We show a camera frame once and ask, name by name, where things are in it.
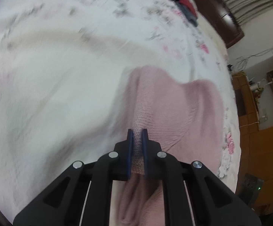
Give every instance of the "triangular cutout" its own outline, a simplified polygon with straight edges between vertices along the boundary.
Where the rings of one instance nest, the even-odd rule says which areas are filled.
[[[58,186],[44,198],[44,203],[54,208],[58,208],[63,199],[65,190],[69,184],[70,177],[66,177]]]
[[[221,188],[219,188],[218,185],[211,178],[209,178],[208,176],[205,177],[205,182],[208,186],[213,202],[217,208],[221,208],[232,202],[230,196]]]

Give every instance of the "ribbed knit fabric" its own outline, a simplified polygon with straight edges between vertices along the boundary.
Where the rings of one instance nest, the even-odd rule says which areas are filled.
[[[216,173],[221,162],[223,103],[215,85],[206,80],[187,84],[165,71],[145,66],[130,76],[126,93],[134,131],[132,171],[144,173],[140,133],[179,161],[202,161]],[[132,174],[119,205],[119,220],[131,225],[164,225],[164,203],[159,181],[148,182]]]

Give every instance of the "beige curtain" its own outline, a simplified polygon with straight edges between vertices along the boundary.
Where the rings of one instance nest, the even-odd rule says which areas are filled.
[[[239,25],[273,8],[273,0],[224,0]]]

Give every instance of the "wall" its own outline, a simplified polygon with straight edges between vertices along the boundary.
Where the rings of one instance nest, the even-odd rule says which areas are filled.
[[[235,64],[239,57],[247,57],[273,47],[273,9],[252,19],[241,26],[245,36],[228,49],[230,64]],[[273,56],[269,52],[260,57],[252,57],[247,68],[254,66]]]
[[[252,19],[242,26],[245,33],[243,39],[228,49],[230,64],[235,64],[238,57],[247,57],[273,47],[273,9]],[[273,52],[249,59],[245,72],[254,81],[266,78],[266,72],[273,69]],[[273,93],[265,86],[259,99],[259,112],[267,110],[268,120],[260,125],[260,129],[273,126]]]

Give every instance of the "bed sheet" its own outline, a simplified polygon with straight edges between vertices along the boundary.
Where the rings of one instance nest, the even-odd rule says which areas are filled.
[[[235,191],[235,94],[226,51],[201,20],[195,28],[170,0],[0,1],[0,210],[11,222],[73,161],[96,161],[123,140],[121,92],[148,64],[216,84],[225,107],[217,176]]]

